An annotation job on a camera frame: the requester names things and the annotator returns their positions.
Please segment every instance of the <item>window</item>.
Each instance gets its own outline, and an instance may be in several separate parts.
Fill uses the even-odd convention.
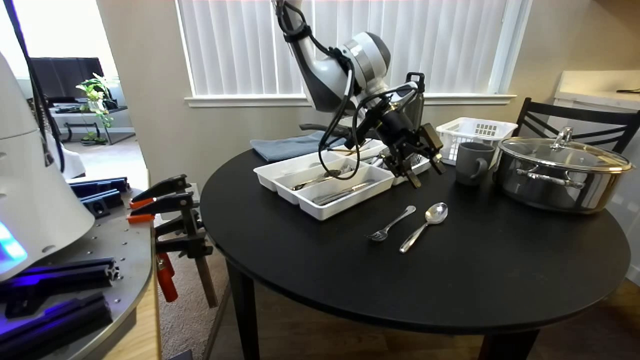
[[[32,58],[93,58],[108,78],[117,77],[102,19],[94,0],[13,0]],[[27,63],[4,6],[0,6],[0,53],[18,79],[29,77]]]
[[[192,99],[303,99],[300,71],[271,1],[178,0],[178,5]],[[301,10],[327,47],[362,31],[379,35],[392,54],[385,78],[390,86],[419,71],[426,75],[427,93],[485,99],[508,87],[530,5],[530,0],[303,0]]]

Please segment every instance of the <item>pot lid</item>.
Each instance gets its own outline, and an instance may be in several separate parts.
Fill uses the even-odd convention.
[[[615,152],[579,142],[559,142],[551,138],[508,138],[498,145],[516,158],[551,167],[608,173],[632,168],[629,160]]]

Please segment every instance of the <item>folded towel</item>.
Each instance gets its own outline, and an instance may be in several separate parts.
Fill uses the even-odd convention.
[[[297,156],[311,154],[318,151],[318,144],[324,131],[316,131],[310,135],[298,136],[282,140],[250,140],[249,143],[266,161],[280,161]],[[336,147],[344,144],[344,139],[337,140],[331,145]]]

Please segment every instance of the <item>black chair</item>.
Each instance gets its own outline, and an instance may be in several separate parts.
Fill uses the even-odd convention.
[[[526,125],[534,133],[544,138],[549,137],[544,133],[544,130],[547,130],[555,135],[559,133],[559,130],[540,120],[540,118],[533,113],[549,115],[553,117],[561,117],[565,119],[574,119],[586,122],[596,122],[599,124],[614,125],[616,127],[612,129],[593,131],[591,133],[574,134],[572,138],[581,143],[586,143],[588,145],[594,146],[603,145],[606,143],[615,143],[612,150],[613,152],[617,152],[618,154],[621,154],[625,150],[631,139],[640,128],[640,111],[637,113],[610,113],[607,111],[565,108],[562,106],[533,102],[531,101],[531,98],[528,97],[524,99],[522,110],[520,110],[520,116],[518,116],[518,127],[513,131],[513,136],[518,136],[518,134],[520,134],[520,130],[522,129],[523,125]],[[531,121],[540,126],[542,130],[532,124]],[[604,135],[617,136],[590,142],[581,140],[584,138],[593,138]]]

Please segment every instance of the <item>fork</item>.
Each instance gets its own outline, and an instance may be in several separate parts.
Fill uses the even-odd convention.
[[[407,215],[413,213],[414,211],[415,211],[415,206],[413,205],[407,206],[406,209],[404,209],[403,213],[400,214],[400,216],[397,217],[394,221],[392,221],[391,224],[387,225],[382,230],[376,231],[375,233],[368,235],[367,237],[373,241],[384,241],[384,239],[386,239],[388,236],[389,229],[391,229],[391,227],[395,225],[398,221],[404,219]]]

